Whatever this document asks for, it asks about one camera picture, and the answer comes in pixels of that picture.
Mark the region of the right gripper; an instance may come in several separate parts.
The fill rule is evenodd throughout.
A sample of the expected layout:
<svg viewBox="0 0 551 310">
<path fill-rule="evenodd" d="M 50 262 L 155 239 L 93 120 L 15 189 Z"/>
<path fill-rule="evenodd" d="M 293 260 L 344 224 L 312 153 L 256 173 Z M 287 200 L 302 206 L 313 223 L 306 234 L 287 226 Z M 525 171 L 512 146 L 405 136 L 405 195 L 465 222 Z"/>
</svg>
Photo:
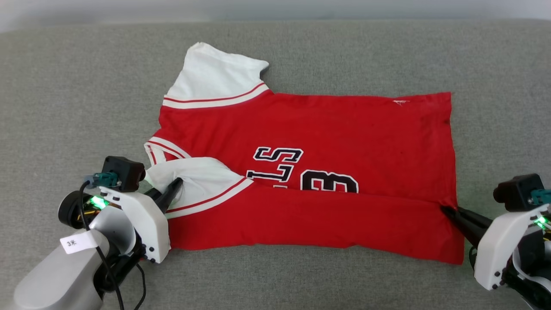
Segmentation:
<svg viewBox="0 0 551 310">
<path fill-rule="evenodd" d="M 549 207 L 542 205 L 530 211 L 508 212 L 494 220 L 461 207 L 441 206 L 441 211 L 467 241 L 478 248 L 474 278 L 491 291 L 501 285 L 495 273 L 503 271 L 510 258 L 515 268 L 521 266 L 518 250 L 521 239 L 532 233 L 543 236 L 543 230 L 536 222 Z"/>
</svg>

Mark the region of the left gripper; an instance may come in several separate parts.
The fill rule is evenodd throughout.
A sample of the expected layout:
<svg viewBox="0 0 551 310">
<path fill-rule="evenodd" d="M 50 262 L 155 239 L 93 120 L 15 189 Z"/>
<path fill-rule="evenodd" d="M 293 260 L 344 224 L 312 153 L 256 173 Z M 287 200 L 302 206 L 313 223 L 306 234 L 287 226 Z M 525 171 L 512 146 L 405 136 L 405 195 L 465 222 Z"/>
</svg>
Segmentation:
<svg viewBox="0 0 551 310">
<path fill-rule="evenodd" d="M 92 221 L 90 232 L 78 231 L 61 238 L 60 243 L 67 254 L 99 246 L 104 239 L 121 254 L 130 254 L 136 245 L 145 245 L 146 257 L 161 263 L 171 249 L 164 214 L 182 187 L 181 178 L 171 182 L 163 193 L 154 188 L 142 194 L 100 187 L 100 194 L 110 204 Z"/>
</svg>

